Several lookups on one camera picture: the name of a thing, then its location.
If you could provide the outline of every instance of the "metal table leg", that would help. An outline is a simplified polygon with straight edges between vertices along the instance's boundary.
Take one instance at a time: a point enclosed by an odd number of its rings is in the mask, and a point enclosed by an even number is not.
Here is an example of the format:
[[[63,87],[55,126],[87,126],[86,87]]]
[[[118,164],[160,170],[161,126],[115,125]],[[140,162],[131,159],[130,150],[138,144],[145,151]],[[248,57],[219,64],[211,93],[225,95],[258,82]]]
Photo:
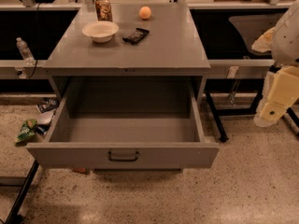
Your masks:
[[[293,112],[293,110],[291,108],[288,108],[287,113],[289,114],[291,119],[294,121],[294,123],[297,125],[297,127],[299,128],[299,118],[296,116],[295,112]]]
[[[19,224],[19,223],[22,223],[22,217],[21,215],[18,215],[19,211],[20,211],[20,208],[21,208],[21,205],[22,205],[22,202],[24,201],[25,199],[25,196],[28,192],[28,189],[30,188],[31,186],[31,183],[36,175],[36,171],[37,171],[37,168],[38,168],[39,164],[37,161],[35,161],[28,173],[28,176],[25,178],[24,182],[23,182],[23,185],[21,187],[21,190],[19,192],[19,195],[13,205],[13,207],[11,208],[11,211],[8,215],[8,218],[7,218],[7,221],[6,221],[6,224]]]
[[[220,137],[220,140],[225,143],[226,140],[228,140],[228,137],[226,135],[226,132],[223,128],[223,125],[222,125],[222,122],[221,122],[221,118],[219,116],[219,113],[214,105],[214,101],[209,93],[209,91],[206,91],[206,101],[212,111],[212,114],[213,114],[213,117],[214,117],[214,120],[216,121],[216,124],[217,124],[217,127],[218,127],[218,130],[221,134],[221,137]]]
[[[259,102],[262,98],[262,89],[259,89],[249,108],[219,109],[218,113],[220,116],[255,115],[256,108],[258,107]]]

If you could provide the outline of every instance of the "bottle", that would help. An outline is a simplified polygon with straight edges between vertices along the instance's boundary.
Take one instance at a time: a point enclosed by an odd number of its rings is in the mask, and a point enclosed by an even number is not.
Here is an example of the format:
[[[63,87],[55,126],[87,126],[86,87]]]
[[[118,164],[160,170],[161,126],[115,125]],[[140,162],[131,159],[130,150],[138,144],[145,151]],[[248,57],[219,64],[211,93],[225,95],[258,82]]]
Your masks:
[[[31,53],[31,50],[28,48],[27,43],[24,42],[20,37],[17,38],[17,48],[20,51],[21,56],[25,60],[26,64],[35,64],[35,58]]]

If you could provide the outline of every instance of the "drawer front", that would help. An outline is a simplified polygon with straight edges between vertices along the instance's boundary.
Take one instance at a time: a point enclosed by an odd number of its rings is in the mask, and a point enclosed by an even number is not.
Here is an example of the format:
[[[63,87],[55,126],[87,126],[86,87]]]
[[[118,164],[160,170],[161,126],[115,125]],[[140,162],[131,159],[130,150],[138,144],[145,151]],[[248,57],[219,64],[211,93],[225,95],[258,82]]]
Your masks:
[[[27,149],[45,168],[183,169],[209,168],[217,144],[28,144]]]

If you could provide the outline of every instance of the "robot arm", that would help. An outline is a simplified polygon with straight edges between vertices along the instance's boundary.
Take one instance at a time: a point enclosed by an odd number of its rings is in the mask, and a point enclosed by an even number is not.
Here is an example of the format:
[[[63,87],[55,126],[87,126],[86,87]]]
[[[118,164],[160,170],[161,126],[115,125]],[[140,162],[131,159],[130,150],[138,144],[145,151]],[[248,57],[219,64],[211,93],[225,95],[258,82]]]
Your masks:
[[[299,98],[299,0],[275,26],[271,51],[281,69],[268,72],[265,78],[263,99],[254,118],[261,127],[276,123]]]

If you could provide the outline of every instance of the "terrazzo floor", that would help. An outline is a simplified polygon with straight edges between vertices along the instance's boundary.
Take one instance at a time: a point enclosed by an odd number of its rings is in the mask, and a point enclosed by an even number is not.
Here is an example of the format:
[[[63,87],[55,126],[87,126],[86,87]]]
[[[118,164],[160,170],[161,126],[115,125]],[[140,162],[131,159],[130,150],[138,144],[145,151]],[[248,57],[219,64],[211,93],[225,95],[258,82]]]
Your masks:
[[[38,116],[38,102],[0,99],[0,176],[29,171],[34,160],[14,140],[22,122]],[[218,139],[205,101],[201,117],[206,136]],[[299,223],[298,129],[287,118],[269,128],[251,116],[221,119],[229,140],[210,169],[83,175],[39,167],[20,210],[24,223]],[[18,190],[0,187],[4,222]]]

